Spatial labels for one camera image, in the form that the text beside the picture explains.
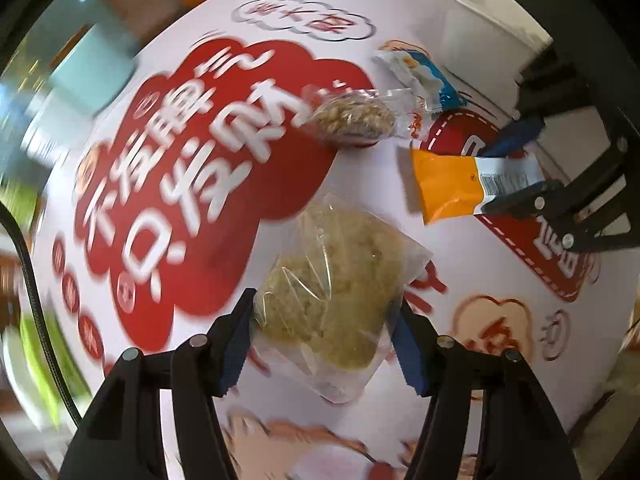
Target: barcode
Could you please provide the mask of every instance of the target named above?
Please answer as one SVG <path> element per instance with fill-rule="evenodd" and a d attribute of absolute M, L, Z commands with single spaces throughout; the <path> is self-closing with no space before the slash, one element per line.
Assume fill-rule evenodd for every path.
<path fill-rule="evenodd" d="M 526 173 L 480 173 L 485 195 L 503 196 L 532 184 Z"/>

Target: snack package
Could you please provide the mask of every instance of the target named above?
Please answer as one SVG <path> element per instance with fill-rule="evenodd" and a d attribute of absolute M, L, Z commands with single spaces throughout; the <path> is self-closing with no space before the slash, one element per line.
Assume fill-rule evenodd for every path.
<path fill-rule="evenodd" d="M 419 139 L 424 131 L 422 101 L 409 89 L 331 92 L 306 86 L 312 107 L 305 131 L 342 146 L 367 146 L 389 137 Z"/>
<path fill-rule="evenodd" d="M 387 41 L 374 58 L 394 73 L 398 81 L 424 101 L 424 110 L 443 112 L 466 105 L 423 48 L 402 41 Z"/>
<path fill-rule="evenodd" d="M 431 253 L 332 194 L 300 213 L 296 227 L 293 247 L 255 295 L 252 343 L 272 371 L 347 402 L 391 350 L 402 290 Z"/>
<path fill-rule="evenodd" d="M 544 180 L 536 157 L 487 158 L 411 150 L 424 223 L 477 215 L 497 196 Z"/>

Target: black cable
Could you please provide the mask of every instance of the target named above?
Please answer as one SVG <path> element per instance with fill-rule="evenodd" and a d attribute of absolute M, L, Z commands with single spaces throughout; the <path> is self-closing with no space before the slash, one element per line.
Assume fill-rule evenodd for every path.
<path fill-rule="evenodd" d="M 40 297 L 38 295 L 38 287 L 36 286 L 36 277 L 33 273 L 33 266 L 31 265 L 31 258 L 29 256 L 27 243 L 24 241 L 20 227 L 14 217 L 9 213 L 8 209 L 2 202 L 0 202 L 0 224 L 4 226 L 6 232 L 15 244 L 15 249 L 18 253 L 18 258 L 20 259 L 20 268 L 22 269 L 22 275 L 24 276 L 24 284 L 31 304 L 31 311 L 33 312 L 33 320 L 35 321 L 38 338 L 40 339 L 40 344 L 42 345 L 47 365 L 49 365 L 49 370 L 51 370 L 53 381 L 56 383 L 56 387 L 58 388 L 60 397 L 62 397 L 62 402 L 64 402 L 66 410 L 69 412 L 69 415 L 71 415 L 76 426 L 79 426 L 82 421 L 82 416 L 80 415 L 78 407 L 69 392 L 69 388 L 66 386 L 64 377 L 62 376 L 62 371 L 60 371 L 60 366 L 58 365 L 58 360 L 56 359 L 56 355 L 53 351 L 53 346 L 51 345 L 51 339 L 49 338 L 49 332 L 45 325 L 44 314 L 42 312 Z"/>

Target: wrapped cookie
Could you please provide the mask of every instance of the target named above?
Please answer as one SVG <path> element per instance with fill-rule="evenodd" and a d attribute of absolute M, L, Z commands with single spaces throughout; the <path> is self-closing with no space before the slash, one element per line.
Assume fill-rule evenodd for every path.
<path fill-rule="evenodd" d="M 409 89 L 335 92 L 307 86 L 312 113 L 304 129 L 341 146 L 367 146 L 389 137 L 423 135 L 424 101 Z"/>
<path fill-rule="evenodd" d="M 296 227 L 296 247 L 255 296 L 254 348 L 271 370 L 347 402 L 391 350 L 402 290 L 431 255 L 334 195 L 309 205 Z"/>

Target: light blue container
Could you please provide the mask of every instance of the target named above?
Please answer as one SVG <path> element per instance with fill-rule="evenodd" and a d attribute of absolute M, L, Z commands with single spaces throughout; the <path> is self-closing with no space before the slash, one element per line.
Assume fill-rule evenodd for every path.
<path fill-rule="evenodd" d="M 94 25 L 51 74 L 62 88 L 91 115 L 111 103 L 131 78 L 136 64 L 129 54 Z"/>

